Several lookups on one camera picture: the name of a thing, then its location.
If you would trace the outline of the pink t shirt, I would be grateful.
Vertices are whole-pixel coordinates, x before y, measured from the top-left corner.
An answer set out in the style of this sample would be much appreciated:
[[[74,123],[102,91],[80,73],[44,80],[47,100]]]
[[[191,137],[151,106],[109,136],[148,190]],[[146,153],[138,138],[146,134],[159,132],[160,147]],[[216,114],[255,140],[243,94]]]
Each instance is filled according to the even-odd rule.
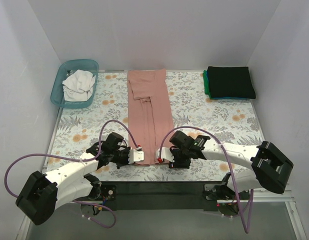
[[[166,70],[130,70],[127,90],[128,128],[144,152],[144,160],[137,164],[155,165],[163,138],[174,128]]]

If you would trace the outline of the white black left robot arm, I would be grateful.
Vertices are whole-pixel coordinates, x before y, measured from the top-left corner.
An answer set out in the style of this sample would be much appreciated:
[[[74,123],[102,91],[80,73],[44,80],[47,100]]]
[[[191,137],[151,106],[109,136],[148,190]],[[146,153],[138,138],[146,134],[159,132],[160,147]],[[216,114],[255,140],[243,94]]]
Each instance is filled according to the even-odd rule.
[[[114,185],[103,185],[93,172],[115,163],[118,167],[133,163],[135,150],[123,144],[124,138],[112,132],[96,142],[79,158],[55,170],[33,172],[16,199],[16,206],[35,224],[47,221],[54,211],[72,201],[87,198],[98,204],[112,201]]]

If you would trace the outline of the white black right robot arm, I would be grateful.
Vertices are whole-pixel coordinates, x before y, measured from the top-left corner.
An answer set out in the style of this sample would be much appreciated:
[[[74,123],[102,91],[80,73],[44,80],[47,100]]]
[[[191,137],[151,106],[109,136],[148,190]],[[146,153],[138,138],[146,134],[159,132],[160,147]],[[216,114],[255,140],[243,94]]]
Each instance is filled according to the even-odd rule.
[[[239,173],[229,170],[221,183],[207,187],[205,192],[210,199],[230,200],[237,193],[261,188],[283,194],[294,167],[292,161],[269,141],[260,145],[221,143],[207,134],[192,138],[177,130],[169,142],[170,147],[157,150],[157,157],[168,162],[171,169],[189,169],[191,161],[199,159],[246,168]]]

